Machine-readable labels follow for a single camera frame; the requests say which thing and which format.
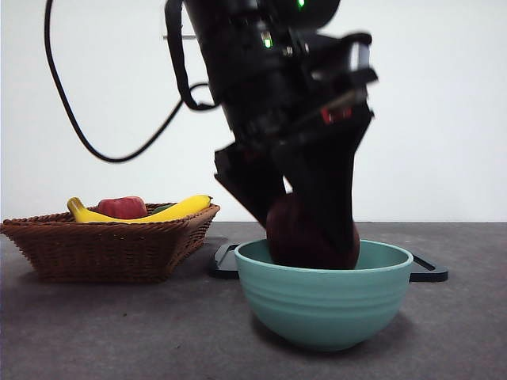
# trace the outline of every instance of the wicker basket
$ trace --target wicker basket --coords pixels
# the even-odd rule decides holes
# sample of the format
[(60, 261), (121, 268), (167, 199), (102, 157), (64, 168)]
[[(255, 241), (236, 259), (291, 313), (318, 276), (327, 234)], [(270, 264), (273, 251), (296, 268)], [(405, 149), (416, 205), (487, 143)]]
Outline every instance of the wicker basket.
[(212, 204), (183, 219), (145, 224), (76, 223), (67, 212), (6, 220), (0, 233), (22, 251), (41, 281), (159, 283), (203, 245), (219, 209)]

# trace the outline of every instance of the yellow banana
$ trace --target yellow banana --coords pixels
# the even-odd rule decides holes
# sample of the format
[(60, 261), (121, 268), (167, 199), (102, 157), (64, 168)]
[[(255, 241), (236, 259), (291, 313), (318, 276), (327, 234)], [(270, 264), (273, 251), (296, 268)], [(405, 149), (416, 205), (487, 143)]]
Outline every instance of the yellow banana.
[(67, 202), (67, 208), (72, 213), (78, 223), (98, 223), (98, 222), (116, 222), (116, 223), (154, 223), (168, 222), (175, 219), (184, 218), (187, 215), (195, 214), (209, 207), (212, 198), (210, 196), (190, 196), (176, 203), (172, 207), (160, 211), (157, 214), (148, 215), (138, 219), (118, 219), (110, 218), (107, 215), (90, 211), (83, 206), (81, 200), (77, 197), (70, 198)]

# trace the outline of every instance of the table surface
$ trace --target table surface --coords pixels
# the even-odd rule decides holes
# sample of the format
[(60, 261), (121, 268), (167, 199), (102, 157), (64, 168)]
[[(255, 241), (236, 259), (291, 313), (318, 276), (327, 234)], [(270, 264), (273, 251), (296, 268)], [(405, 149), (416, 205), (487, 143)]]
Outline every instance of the table surface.
[(359, 223), (362, 238), (449, 268), (411, 283), (398, 315), (347, 351), (286, 343), (251, 313), (236, 279), (207, 275), (257, 223), (215, 222), (162, 284), (40, 283), (2, 237), (2, 379), (504, 379), (507, 224)]

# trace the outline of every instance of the black cable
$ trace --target black cable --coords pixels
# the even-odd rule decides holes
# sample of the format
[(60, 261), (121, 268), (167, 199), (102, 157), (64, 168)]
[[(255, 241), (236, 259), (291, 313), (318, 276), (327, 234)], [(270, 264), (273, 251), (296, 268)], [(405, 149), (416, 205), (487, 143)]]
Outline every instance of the black cable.
[(174, 74), (176, 75), (177, 89), (180, 91), (181, 99), (187, 107), (196, 111), (213, 109), (216, 104), (197, 103), (189, 88), (189, 77), (185, 68), (185, 53), (183, 52), (183, 41), (181, 38), (181, 9), (183, 0), (167, 0), (164, 12), (166, 14), (167, 43), (171, 60), (173, 61)]
[[(85, 146), (85, 148), (96, 158), (101, 159), (102, 161), (111, 162), (111, 163), (121, 163), (130, 161), (133, 158), (136, 158), (139, 156), (142, 152), (144, 152), (159, 136), (161, 133), (164, 132), (164, 130), (167, 128), (169, 123), (172, 121), (172, 119), (176, 116), (177, 112), (180, 110), (181, 106), (183, 105), (183, 100), (180, 99), (176, 106), (173, 108), (173, 111), (169, 114), (166, 121), (162, 124), (162, 126), (153, 134), (153, 136), (148, 139), (143, 146), (141, 146), (137, 151), (134, 153), (131, 153), (127, 156), (120, 157), (120, 158), (111, 158), (104, 156), (102, 153), (97, 151), (90, 142), (86, 139), (84, 134), (81, 131), (81, 128), (79, 127), (78, 121), (76, 120), (74, 113), (72, 112), (71, 105), (69, 104), (69, 101), (67, 99), (67, 96), (65, 94), (65, 91), (62, 87), (62, 82), (60, 81), (58, 71), (55, 67), (55, 61), (53, 59), (53, 53), (51, 49), (51, 9), (53, 6), (53, 0), (47, 0), (46, 1), (46, 11), (44, 15), (44, 46), (46, 48), (46, 57), (48, 58), (48, 65), (49, 69), (51, 71), (51, 75), (53, 77), (53, 80), (55, 81), (56, 89), (58, 90), (58, 94), (60, 95), (60, 99), (62, 100), (63, 107), (65, 108), (65, 111), (67, 113), (67, 116), (69, 117), (69, 120), (71, 121), (72, 127), (74, 128), (76, 134), (78, 135), (79, 139), (81, 140), (81, 143)], [(201, 86), (207, 86), (207, 83), (197, 83), (190, 87), (190, 90), (195, 89), (196, 87)]]

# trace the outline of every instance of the apple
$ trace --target apple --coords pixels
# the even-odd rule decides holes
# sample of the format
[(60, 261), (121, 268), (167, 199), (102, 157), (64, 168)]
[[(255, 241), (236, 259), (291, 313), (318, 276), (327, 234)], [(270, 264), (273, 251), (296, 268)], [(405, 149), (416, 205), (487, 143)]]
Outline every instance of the apple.
[(335, 249), (294, 193), (281, 196), (270, 208), (266, 237), (273, 262), (298, 268), (354, 269), (360, 240), (353, 226), (353, 247)]
[(137, 219), (148, 215), (146, 204), (138, 196), (103, 199), (98, 204), (97, 212), (119, 219)]

